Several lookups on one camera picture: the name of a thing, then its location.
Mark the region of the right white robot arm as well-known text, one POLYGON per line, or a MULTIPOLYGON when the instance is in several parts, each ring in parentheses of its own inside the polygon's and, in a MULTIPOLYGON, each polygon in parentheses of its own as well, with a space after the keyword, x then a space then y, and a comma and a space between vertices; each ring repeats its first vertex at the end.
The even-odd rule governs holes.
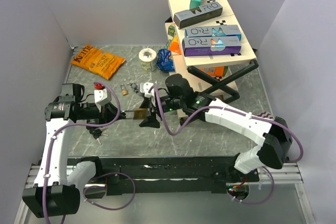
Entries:
POLYGON ((282 169, 292 145, 292 134, 287 122, 280 117, 262 118, 236 109, 220 99, 194 91, 180 74, 165 81, 167 95, 160 96, 159 89, 150 82, 140 84, 140 93, 149 102, 150 116, 147 127, 160 127, 157 116, 165 123, 165 114, 181 109, 188 117, 176 131, 179 134, 188 123, 201 120, 228 128, 252 140, 256 146, 240 153, 229 175, 235 181, 243 180, 249 172, 261 166, 282 169))

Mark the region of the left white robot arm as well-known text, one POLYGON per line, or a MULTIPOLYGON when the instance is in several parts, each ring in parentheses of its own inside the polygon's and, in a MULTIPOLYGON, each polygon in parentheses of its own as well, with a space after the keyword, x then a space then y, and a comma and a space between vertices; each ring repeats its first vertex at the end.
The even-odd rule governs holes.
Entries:
POLYGON ((88 181, 103 179, 101 160, 87 157, 67 174, 69 141, 75 126, 91 129, 107 127, 122 118, 115 92, 103 82, 95 90, 94 103, 83 103, 85 88, 81 84, 63 84, 61 92, 45 109, 46 140, 38 174, 31 188, 23 191, 23 201, 37 218, 50 223, 55 216, 75 214, 83 199, 88 181))

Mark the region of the large brass padlock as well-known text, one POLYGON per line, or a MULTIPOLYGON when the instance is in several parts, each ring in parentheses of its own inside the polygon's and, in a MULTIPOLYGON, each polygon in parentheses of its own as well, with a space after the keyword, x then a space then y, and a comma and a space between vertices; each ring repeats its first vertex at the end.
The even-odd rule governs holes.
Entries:
POLYGON ((127 119, 144 120, 147 117, 148 109, 137 108, 134 110, 123 110, 122 112, 125 114, 127 119))

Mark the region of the small brass padlock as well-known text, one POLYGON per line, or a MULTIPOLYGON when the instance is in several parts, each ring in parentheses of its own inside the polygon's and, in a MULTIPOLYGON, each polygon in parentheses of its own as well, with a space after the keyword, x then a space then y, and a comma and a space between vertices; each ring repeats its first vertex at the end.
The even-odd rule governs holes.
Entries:
POLYGON ((120 87, 121 87, 121 94, 122 94, 123 96, 126 96, 126 95, 129 94, 129 92, 128 92, 128 90, 127 90, 125 84, 121 84, 120 87))

